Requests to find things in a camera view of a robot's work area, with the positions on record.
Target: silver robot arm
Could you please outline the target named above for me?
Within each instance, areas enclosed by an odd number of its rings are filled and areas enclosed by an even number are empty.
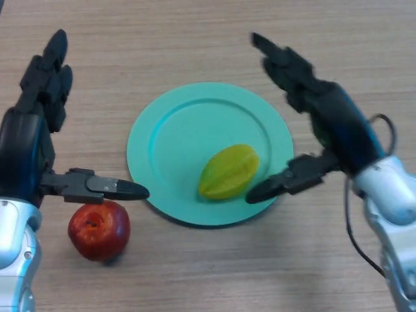
[[[99,177],[93,170],[53,169],[52,133],[63,126],[72,70],[62,66],[68,41],[61,29],[42,55],[30,61],[20,82],[21,96],[0,125],[0,312],[34,312],[31,283],[42,257],[36,231],[44,196],[65,202],[101,204],[109,200],[144,200],[140,184]]]
[[[416,179],[392,155],[355,177],[353,189],[382,245],[382,269],[397,311],[415,312]]]
[[[260,34],[252,44],[263,54],[265,73],[283,91],[287,103],[308,114],[322,155],[300,155],[280,173],[255,185],[246,202],[258,203],[274,196],[303,192],[324,182],[332,171],[347,177],[345,215],[347,232],[359,254],[383,277],[398,312],[416,312],[416,178],[394,156],[396,132],[386,115],[368,120],[337,83],[317,79],[310,62],[289,47],[279,47]],[[383,119],[391,129],[392,144],[384,151],[371,123]],[[365,203],[365,217],[382,245],[382,267],[356,244],[349,224],[348,189]]]
[[[41,223],[34,205],[0,198],[0,312],[35,311],[31,285],[42,258]]]

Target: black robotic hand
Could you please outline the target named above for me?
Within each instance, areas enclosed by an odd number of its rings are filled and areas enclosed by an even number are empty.
[[[247,193],[248,203],[310,189],[331,171],[352,177],[385,156],[370,122],[341,86],[317,79],[313,66],[289,47],[282,49],[257,33],[252,34],[252,45],[265,55],[263,69],[286,92],[287,103],[300,114],[308,113],[324,149],[317,157],[303,154],[290,160],[282,172]]]
[[[21,82],[21,96],[7,110],[0,128],[0,196],[17,198],[40,207],[45,195],[63,196],[66,202],[101,203],[143,200],[150,196],[142,185],[94,171],[72,168],[53,171],[55,150],[51,133],[65,121],[65,104],[72,87],[72,70],[62,66],[68,48],[66,33],[57,31],[35,55]]]

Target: wooden table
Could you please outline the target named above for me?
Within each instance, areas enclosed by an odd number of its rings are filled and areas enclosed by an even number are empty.
[[[66,123],[53,135],[57,172],[78,166],[128,179],[125,148],[136,117],[163,92],[196,81],[259,94],[287,120],[296,153],[318,151],[307,117],[263,73],[249,42],[257,31],[295,48],[367,116],[390,115],[398,156],[416,171],[415,15],[414,0],[5,0],[1,113],[15,104],[31,57],[63,28],[75,78]],[[385,126],[376,129],[387,145]],[[33,285],[38,311],[392,312],[384,280],[346,236],[342,182],[332,174],[262,218],[215,231],[127,203],[131,241],[114,267],[81,258],[71,245],[66,230],[78,205],[46,198]],[[357,240],[378,261],[362,206],[352,205]]]

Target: yellow-green fruit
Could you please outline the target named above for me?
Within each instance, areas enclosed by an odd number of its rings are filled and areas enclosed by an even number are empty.
[[[203,169],[198,191],[210,200],[238,196],[250,184],[259,168],[259,156],[246,144],[223,149]]]

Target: table surface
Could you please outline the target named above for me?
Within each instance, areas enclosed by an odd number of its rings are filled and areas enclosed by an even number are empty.
[[[414,0],[5,0],[1,113],[17,100],[31,57],[63,28],[74,82],[66,123],[53,135],[57,172],[77,166],[129,179],[125,148],[136,117],[165,91],[197,81],[259,94],[286,119],[297,154],[318,151],[307,117],[263,73],[249,42],[257,31],[340,83],[366,116],[392,117],[397,155],[414,172],[415,15]],[[387,145],[385,126],[376,130]],[[46,198],[37,311],[393,311],[384,280],[346,235],[342,174],[326,181],[221,230],[181,227],[143,203],[126,203],[131,240],[112,267],[81,258],[71,245],[68,220],[79,205]],[[378,261],[361,203],[352,205],[357,240]]]

